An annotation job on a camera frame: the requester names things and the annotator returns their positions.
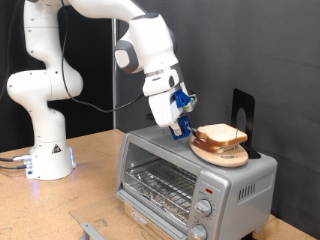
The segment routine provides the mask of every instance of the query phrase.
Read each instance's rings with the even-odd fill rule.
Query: toaster oven knob
[[[201,225],[197,225],[191,229],[191,236],[192,236],[192,240],[206,240],[207,239],[206,229]]]
[[[207,200],[201,200],[197,202],[194,208],[203,217],[207,217],[211,213],[211,205]]]

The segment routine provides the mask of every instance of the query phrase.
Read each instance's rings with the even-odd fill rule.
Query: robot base
[[[29,179],[60,179],[68,176],[76,166],[72,148],[67,146],[66,139],[51,143],[37,142],[30,154],[32,168],[26,169]]]

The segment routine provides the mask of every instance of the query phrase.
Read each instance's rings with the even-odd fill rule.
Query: oven rack
[[[126,174],[136,180],[133,189],[187,224],[196,176],[163,159]]]

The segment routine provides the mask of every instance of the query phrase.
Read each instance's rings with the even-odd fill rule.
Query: blue gripper part
[[[176,98],[176,103],[177,103],[178,108],[181,108],[181,107],[188,105],[189,102],[191,101],[191,98],[187,94],[185,94],[182,91],[182,89],[176,91],[174,93],[174,96]]]
[[[188,116],[184,116],[184,117],[178,118],[178,124],[180,125],[181,131],[182,131],[182,134],[180,136],[174,135],[174,131],[172,130],[171,127],[169,127],[174,140],[178,140],[178,139],[181,139],[181,138],[188,137],[190,135],[190,133],[191,133],[189,128],[187,127],[187,125],[189,125],[190,128],[192,128]]]

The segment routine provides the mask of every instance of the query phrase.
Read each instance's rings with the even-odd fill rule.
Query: black stand
[[[249,159],[261,158],[261,155],[251,148],[254,107],[255,101],[253,96],[237,88],[233,90],[231,126],[234,128],[237,127],[238,111],[242,108],[246,113],[246,134],[248,135],[248,140],[243,144],[243,148],[247,151]]]
[[[245,236],[241,240],[256,240],[256,239],[252,237],[252,233],[249,233],[247,236]]]

